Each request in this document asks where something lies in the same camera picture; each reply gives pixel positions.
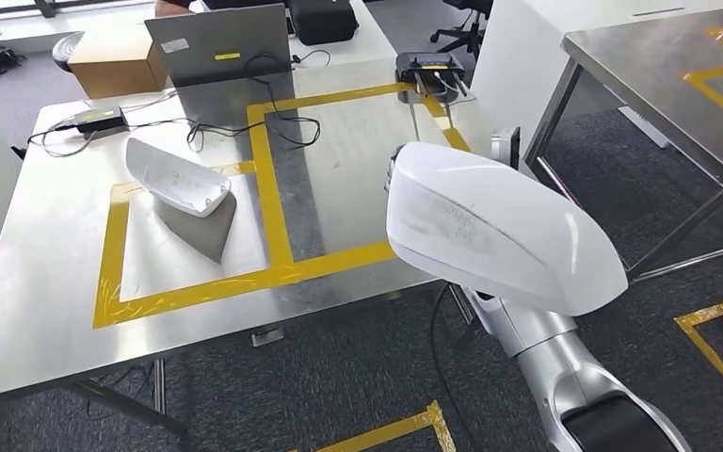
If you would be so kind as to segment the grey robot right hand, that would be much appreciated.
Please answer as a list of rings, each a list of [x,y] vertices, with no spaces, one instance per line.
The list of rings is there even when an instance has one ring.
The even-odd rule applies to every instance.
[[[396,163],[396,159],[397,159],[400,151],[402,150],[402,148],[403,148],[403,145],[397,146],[397,147],[393,150],[393,152],[391,153],[391,155],[390,155],[390,159],[389,159],[389,162],[388,162],[388,168],[387,168],[387,178],[386,178],[386,182],[385,182],[385,185],[384,185],[384,190],[385,190],[386,192],[389,192],[390,185],[391,185],[391,181],[392,181],[392,177],[393,177],[393,174],[394,174],[394,166],[395,166],[395,163]]]

